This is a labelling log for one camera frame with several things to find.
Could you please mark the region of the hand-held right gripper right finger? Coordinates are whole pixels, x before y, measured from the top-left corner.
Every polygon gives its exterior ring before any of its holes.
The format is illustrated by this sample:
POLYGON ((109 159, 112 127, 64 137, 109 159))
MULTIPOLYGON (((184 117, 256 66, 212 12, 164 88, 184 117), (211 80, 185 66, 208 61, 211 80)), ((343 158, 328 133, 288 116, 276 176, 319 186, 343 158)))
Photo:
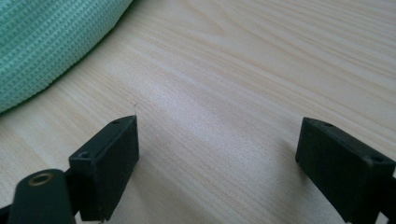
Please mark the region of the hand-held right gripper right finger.
POLYGON ((336 126, 304 118, 296 162, 345 222, 396 224, 396 161, 336 126))

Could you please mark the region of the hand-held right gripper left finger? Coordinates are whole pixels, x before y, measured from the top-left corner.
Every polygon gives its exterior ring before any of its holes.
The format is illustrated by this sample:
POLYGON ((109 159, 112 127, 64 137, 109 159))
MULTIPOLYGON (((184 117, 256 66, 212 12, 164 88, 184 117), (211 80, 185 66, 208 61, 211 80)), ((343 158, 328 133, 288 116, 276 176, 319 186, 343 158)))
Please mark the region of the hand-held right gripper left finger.
POLYGON ((109 122, 69 157, 73 211, 84 221, 110 220, 138 160, 137 116, 109 122))

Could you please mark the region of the mint green pet shirt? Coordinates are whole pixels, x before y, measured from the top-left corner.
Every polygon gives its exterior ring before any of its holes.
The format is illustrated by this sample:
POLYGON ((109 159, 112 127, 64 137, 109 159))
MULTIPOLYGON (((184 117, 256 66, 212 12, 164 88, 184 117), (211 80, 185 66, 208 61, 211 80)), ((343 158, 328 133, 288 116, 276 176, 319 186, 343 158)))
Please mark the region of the mint green pet shirt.
POLYGON ((0 0, 0 113, 46 89, 133 0, 0 0))

